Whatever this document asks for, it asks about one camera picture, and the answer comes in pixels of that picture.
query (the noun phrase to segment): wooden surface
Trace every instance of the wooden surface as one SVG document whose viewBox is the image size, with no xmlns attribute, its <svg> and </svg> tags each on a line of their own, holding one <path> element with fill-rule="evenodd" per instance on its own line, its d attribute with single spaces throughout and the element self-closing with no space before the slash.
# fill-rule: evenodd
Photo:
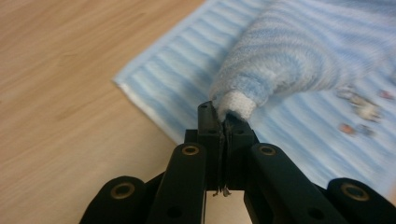
<svg viewBox="0 0 396 224">
<path fill-rule="evenodd" d="M 165 169 L 175 144 L 111 79 L 203 1 L 0 1 L 0 223 L 78 223 L 108 180 Z M 240 200 L 206 223 L 248 223 Z"/>
</svg>

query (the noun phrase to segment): blue striped towel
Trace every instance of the blue striped towel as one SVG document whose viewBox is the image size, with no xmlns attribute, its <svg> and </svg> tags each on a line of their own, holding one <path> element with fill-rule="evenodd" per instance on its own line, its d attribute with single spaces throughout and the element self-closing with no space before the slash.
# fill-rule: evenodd
<svg viewBox="0 0 396 224">
<path fill-rule="evenodd" d="M 115 82 L 175 142 L 182 143 L 185 130 L 197 127 L 196 107 L 209 100 L 228 53 L 272 2 L 205 2 L 127 64 Z M 296 22 L 302 20 L 295 14 L 298 11 L 285 13 Z M 248 122 L 261 142 L 281 147 L 312 182 L 326 187 L 329 180 L 345 176 L 387 196 L 396 182 L 396 103 L 391 100 L 396 86 L 389 81 L 388 71 L 373 72 L 374 76 L 356 81 L 351 90 L 272 95 Z M 212 92 L 222 95 L 227 90 Z M 352 96 L 346 96 L 349 93 L 380 108 L 380 121 L 358 116 L 360 108 Z"/>
</svg>

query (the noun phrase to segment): light blue fabric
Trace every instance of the light blue fabric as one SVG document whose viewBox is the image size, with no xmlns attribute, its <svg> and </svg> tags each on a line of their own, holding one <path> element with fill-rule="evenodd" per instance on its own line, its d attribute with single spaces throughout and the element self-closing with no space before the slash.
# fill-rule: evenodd
<svg viewBox="0 0 396 224">
<path fill-rule="evenodd" d="M 260 0 L 205 2 L 169 34 L 132 60 L 115 77 L 115 82 L 175 142 L 181 143 L 185 130 L 197 127 L 196 107 L 209 100 L 210 86 L 214 83 L 215 76 L 227 54 L 263 10 L 277 6 L 277 4 L 271 5 L 272 3 L 273 1 Z M 293 6 L 297 4 L 295 1 L 288 1 L 288 3 Z M 317 13 L 312 16 L 321 18 L 331 16 L 322 9 L 316 7 Z M 329 41 L 337 46 L 337 43 L 333 42 L 337 39 L 336 35 L 315 32 L 319 26 L 335 22 L 334 19 L 315 24 L 314 20 L 302 16 L 302 12 L 296 7 L 293 11 L 283 10 L 282 13 L 285 18 L 277 19 L 275 16 L 267 16 L 268 20 L 284 22 L 282 20 L 293 18 L 291 21 L 295 24 L 293 27 L 309 22 L 306 33 L 301 35 L 304 41 L 299 43 L 304 43 L 306 46 L 305 41 L 309 39 L 309 42 L 316 46 L 320 46 L 320 41 Z M 332 29 L 339 29 L 336 24 L 329 26 Z M 292 30 L 293 35 L 287 35 L 287 37 L 291 38 L 296 33 L 297 30 Z M 361 44 L 364 47 L 370 47 L 367 48 L 368 50 L 376 48 L 376 46 L 367 46 L 368 42 L 365 41 L 368 40 L 362 40 Z M 259 42 L 257 48 L 244 48 L 244 50 L 263 50 L 264 48 L 260 48 L 261 44 Z M 271 46 L 270 43 L 266 45 L 272 48 L 274 53 L 278 53 L 274 49 L 276 46 Z M 329 50 L 327 47 L 329 46 L 309 50 L 311 55 L 316 55 L 315 62 L 320 62 L 324 57 L 322 52 Z M 365 50 L 366 48 L 352 51 L 352 55 L 359 56 L 358 61 L 373 62 L 374 58 L 370 55 L 365 56 Z M 340 61 L 337 57 L 341 55 L 345 58 L 348 54 L 347 51 L 339 48 L 338 51 L 331 51 L 324 55 L 344 64 L 346 62 Z M 391 60 L 381 62 L 394 64 L 395 62 Z M 290 57 L 290 61 L 294 62 L 291 64 L 298 64 L 295 63 L 297 62 L 295 58 Z M 232 63 L 226 63 L 225 66 L 228 66 L 227 64 L 230 67 L 233 66 Z M 322 71 L 315 63 L 311 62 L 309 65 L 312 69 Z M 334 65 L 334 62 L 326 63 L 322 65 L 322 68 L 328 66 L 334 69 Z M 359 72 L 363 71 L 363 68 L 352 66 L 349 70 L 355 76 L 363 75 Z M 229 74 L 232 76 L 234 70 L 230 71 Z M 380 106 L 382 118 L 378 123 L 357 116 L 352 105 L 347 100 L 337 97 L 334 91 L 301 92 L 290 97 L 270 96 L 272 93 L 269 91 L 266 94 L 270 97 L 264 94 L 259 100 L 267 101 L 265 106 L 258 108 L 248 122 L 262 142 L 281 147 L 311 181 L 322 187 L 326 187 L 332 178 L 345 176 L 358 179 L 383 195 L 389 195 L 396 181 L 394 172 L 396 170 L 396 104 L 395 101 L 379 97 L 378 92 L 385 90 L 396 95 L 396 86 L 389 81 L 389 66 L 373 69 L 372 72 L 374 74 L 355 82 L 354 86 L 356 92 Z M 219 80 L 222 78 L 225 78 L 225 82 L 232 82 L 226 77 L 221 77 Z M 323 89 L 323 86 L 320 86 L 323 78 L 329 79 L 332 85 L 339 84 L 339 80 L 328 77 L 312 78 L 309 83 L 316 86 L 316 89 Z M 226 91 L 227 89 L 219 87 L 219 96 Z M 364 124 L 369 126 L 375 134 L 373 136 L 362 133 L 348 135 L 338 130 L 341 123 L 352 127 Z"/>
</svg>

